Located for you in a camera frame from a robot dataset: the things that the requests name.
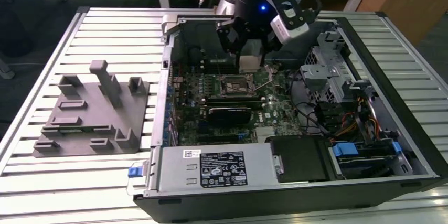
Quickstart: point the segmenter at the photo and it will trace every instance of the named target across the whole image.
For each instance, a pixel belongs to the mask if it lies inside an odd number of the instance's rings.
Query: gray plastic holder
[[[95,60],[91,73],[100,83],[66,75],[62,95],[35,144],[35,157],[136,153],[150,92],[140,77],[118,82],[107,62]]]

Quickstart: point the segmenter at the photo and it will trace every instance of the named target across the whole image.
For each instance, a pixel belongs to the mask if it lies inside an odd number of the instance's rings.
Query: floor
[[[175,7],[196,6],[196,1],[171,0]],[[79,6],[159,7],[159,0],[68,0],[67,2],[14,0],[12,3],[11,0],[0,0],[0,8],[7,8],[18,14],[35,44],[34,51],[23,57],[10,58],[0,53],[2,59],[16,72],[14,79],[0,79],[0,139],[7,132],[8,123],[15,119]],[[418,49],[448,82],[448,61],[444,60],[444,56],[448,55],[447,31],[448,15],[443,17]]]

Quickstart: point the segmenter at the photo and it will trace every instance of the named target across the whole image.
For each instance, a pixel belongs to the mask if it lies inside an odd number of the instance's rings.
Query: blue latch
[[[399,142],[392,142],[392,146],[394,146],[395,152],[399,154],[402,152],[402,146]]]
[[[128,178],[139,178],[143,177],[143,167],[130,167],[128,169]]]
[[[332,149],[334,149],[334,153],[336,157],[343,156],[343,155],[358,155],[359,154],[354,143],[336,144],[332,147]]]

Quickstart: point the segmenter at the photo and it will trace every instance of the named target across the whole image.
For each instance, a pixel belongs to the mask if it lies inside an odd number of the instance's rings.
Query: metal work surface
[[[79,13],[38,79],[0,143],[0,223],[154,223],[127,193],[128,167],[150,158],[152,119],[163,54],[162,16],[211,14],[195,9],[91,8]],[[346,16],[386,71],[442,154],[448,157],[448,88],[387,19],[374,13],[323,12]],[[98,81],[90,62],[107,60],[119,81],[140,76],[151,83],[143,151],[136,154],[35,158],[34,144],[48,120],[63,74]],[[354,65],[364,76],[359,62]],[[448,189],[412,193],[356,210],[310,212],[214,221],[214,223],[442,223]]]

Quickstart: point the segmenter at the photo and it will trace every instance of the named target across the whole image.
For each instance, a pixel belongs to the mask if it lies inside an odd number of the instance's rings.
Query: power supply label
[[[243,152],[202,153],[202,186],[204,188],[246,186]]]

